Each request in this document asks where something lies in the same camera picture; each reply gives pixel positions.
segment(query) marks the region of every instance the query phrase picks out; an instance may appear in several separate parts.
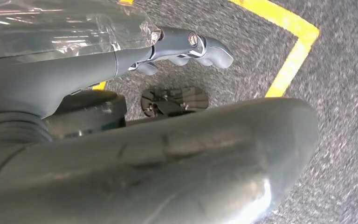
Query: gray carpet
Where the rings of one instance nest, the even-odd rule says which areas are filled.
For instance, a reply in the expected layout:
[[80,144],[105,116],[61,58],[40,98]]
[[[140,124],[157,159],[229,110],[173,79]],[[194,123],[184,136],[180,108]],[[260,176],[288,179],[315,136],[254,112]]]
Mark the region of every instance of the gray carpet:
[[[143,116],[141,92],[152,86],[198,86],[211,106],[263,97],[296,38],[227,0],[135,0],[158,25],[193,29],[223,41],[236,60],[228,70],[196,62],[158,63],[152,77],[109,81],[124,94],[127,119]],[[261,223],[358,224],[358,0],[273,0],[320,29],[286,97],[318,111],[320,144],[287,199]]]

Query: clear plastic wrap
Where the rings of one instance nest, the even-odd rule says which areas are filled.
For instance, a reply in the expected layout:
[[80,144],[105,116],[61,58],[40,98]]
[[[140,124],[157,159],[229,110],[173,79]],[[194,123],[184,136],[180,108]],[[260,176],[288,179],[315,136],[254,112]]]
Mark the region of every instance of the clear plastic wrap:
[[142,9],[109,0],[0,0],[0,58],[29,62],[141,49],[160,32]]

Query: plastic sheet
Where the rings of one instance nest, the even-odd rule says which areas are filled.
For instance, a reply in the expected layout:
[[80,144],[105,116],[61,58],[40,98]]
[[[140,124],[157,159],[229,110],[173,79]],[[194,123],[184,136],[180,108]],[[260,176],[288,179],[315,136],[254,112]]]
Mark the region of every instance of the plastic sheet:
[[0,58],[31,62],[141,49],[159,37],[142,9],[108,0],[0,0]]

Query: gray plastic panel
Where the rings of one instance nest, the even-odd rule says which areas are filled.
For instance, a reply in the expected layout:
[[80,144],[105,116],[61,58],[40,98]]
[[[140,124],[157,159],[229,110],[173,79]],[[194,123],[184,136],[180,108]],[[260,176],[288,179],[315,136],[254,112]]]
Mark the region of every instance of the gray plastic panel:
[[0,171],[0,224],[251,223],[316,144],[312,108],[267,98],[35,145]]
[[2,58],[0,104],[5,105],[0,108],[44,118],[56,111],[65,96],[122,75],[150,55],[151,48],[146,48],[35,63],[19,62],[17,57]]

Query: yellow tape line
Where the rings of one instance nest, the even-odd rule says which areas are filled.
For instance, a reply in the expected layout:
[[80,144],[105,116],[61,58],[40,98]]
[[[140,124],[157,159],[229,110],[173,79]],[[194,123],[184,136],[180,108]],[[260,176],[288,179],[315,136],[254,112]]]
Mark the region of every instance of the yellow tape line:
[[[134,0],[120,0],[119,4],[132,5]],[[106,82],[101,82],[98,85],[93,86],[93,90],[104,90]]]
[[265,97],[281,97],[307,58],[319,29],[300,16],[267,0],[229,0],[298,37]]

